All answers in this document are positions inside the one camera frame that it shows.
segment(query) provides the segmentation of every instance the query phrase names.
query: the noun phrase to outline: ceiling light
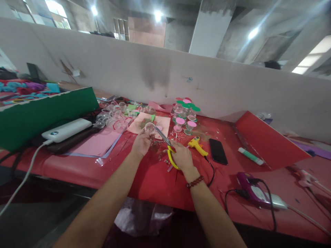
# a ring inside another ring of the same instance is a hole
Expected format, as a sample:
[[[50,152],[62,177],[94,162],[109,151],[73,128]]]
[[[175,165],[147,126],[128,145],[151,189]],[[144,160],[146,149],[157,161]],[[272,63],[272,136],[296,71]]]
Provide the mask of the ceiling light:
[[[97,11],[97,8],[96,8],[95,5],[93,5],[93,6],[91,7],[91,11],[92,11],[92,13],[93,13],[94,16],[97,16],[97,15],[98,15],[98,11]]]
[[[297,74],[304,74],[308,70],[308,67],[297,67],[292,72]]]
[[[308,55],[307,57],[305,57],[301,63],[298,66],[308,66],[311,67],[313,64],[315,64],[316,61],[319,60],[319,58],[322,55]]]
[[[161,21],[161,17],[162,17],[162,13],[160,12],[160,11],[155,11],[154,12],[154,15],[155,15],[155,20],[157,21],[157,22],[159,22],[159,21]]]
[[[320,43],[309,53],[325,53],[331,48],[331,35],[325,36]]]
[[[259,28],[255,28],[255,29],[253,29],[253,30],[249,33],[249,35],[248,35],[248,39],[249,39],[249,40],[253,39],[253,38],[258,34],[258,32],[259,32]]]

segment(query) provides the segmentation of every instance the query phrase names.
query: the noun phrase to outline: red tablecloth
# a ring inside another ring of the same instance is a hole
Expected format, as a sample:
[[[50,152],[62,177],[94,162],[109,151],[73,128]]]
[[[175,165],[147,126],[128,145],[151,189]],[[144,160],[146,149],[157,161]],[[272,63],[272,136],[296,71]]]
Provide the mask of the red tablecloth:
[[[309,215],[331,232],[331,215],[298,185],[297,178],[286,168],[271,172],[238,152],[238,148],[242,145],[230,123],[199,116],[198,127],[195,129],[194,135],[201,137],[200,143],[208,153],[210,152],[209,138],[218,139],[223,144],[229,162],[228,166],[214,162],[208,155],[208,159],[215,168],[215,178],[210,190],[223,206],[225,192],[229,189],[240,188],[236,179],[237,172],[249,172],[254,177],[265,180],[271,193],[279,195],[286,203]],[[95,158],[51,155],[46,149],[41,149],[31,173],[91,188],[100,188],[130,152],[135,138],[135,134],[124,132],[109,157],[101,163],[103,165]],[[193,136],[186,136],[179,142],[186,146],[192,138]],[[190,191],[186,188],[183,174],[174,168],[167,172],[168,165],[165,160],[168,155],[163,153],[165,149],[167,147],[164,142],[150,148],[140,163],[129,196],[194,211],[193,201]],[[19,170],[28,170],[34,151],[34,148],[30,148],[24,153],[23,159],[18,165]],[[196,150],[191,149],[191,151],[194,165],[208,183],[212,177],[212,168]],[[3,165],[10,167],[13,161],[14,157],[11,157]],[[298,165],[317,177],[324,186],[331,188],[331,182],[328,180],[331,174],[331,161],[316,156],[301,161]],[[229,194],[228,208],[230,218],[234,222],[267,230],[273,228],[269,209],[257,209],[236,194]],[[277,211],[275,217],[277,231],[280,233],[322,243],[329,241],[323,231],[292,210]]]

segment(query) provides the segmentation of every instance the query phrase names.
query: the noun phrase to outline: pink paper sheet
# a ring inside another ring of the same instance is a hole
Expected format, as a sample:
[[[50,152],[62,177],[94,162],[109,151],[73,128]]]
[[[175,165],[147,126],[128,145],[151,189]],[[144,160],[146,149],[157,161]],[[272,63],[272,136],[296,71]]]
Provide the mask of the pink paper sheet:
[[[132,124],[127,129],[129,132],[132,132],[134,134],[138,134],[141,131],[140,124],[144,119],[150,119],[152,116],[150,114],[146,113],[140,113],[138,117],[132,122]],[[167,137],[169,132],[169,126],[170,126],[170,118],[169,117],[161,117],[161,116],[155,116],[154,121],[156,121],[157,126],[163,127],[162,133]],[[155,133],[155,138],[161,140],[161,136],[158,132]]]
[[[82,144],[75,146],[70,152],[102,157],[120,135],[105,127]]]
[[[173,105],[171,104],[163,104],[160,106],[156,102],[152,102],[152,101],[148,102],[148,106],[151,106],[158,111],[162,111],[166,113],[171,113],[173,107]]]

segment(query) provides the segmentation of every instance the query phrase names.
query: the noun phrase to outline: scissor blade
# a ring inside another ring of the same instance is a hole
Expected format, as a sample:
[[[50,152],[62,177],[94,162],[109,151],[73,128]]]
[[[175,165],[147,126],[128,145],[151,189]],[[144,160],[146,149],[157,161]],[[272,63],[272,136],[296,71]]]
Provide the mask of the scissor blade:
[[[156,126],[155,126],[155,130],[159,133],[159,135],[162,137],[162,139],[168,144],[168,145],[171,145],[170,143],[170,140],[163,134],[163,132],[161,132],[160,129],[158,129]]]

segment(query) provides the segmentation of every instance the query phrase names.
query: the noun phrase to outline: left hand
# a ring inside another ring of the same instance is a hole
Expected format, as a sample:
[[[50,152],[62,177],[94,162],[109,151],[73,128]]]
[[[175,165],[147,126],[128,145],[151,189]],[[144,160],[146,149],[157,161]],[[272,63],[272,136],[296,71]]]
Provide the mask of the left hand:
[[[134,140],[131,152],[141,155],[142,157],[145,156],[154,138],[155,134],[150,134],[149,130],[145,132],[143,128]]]

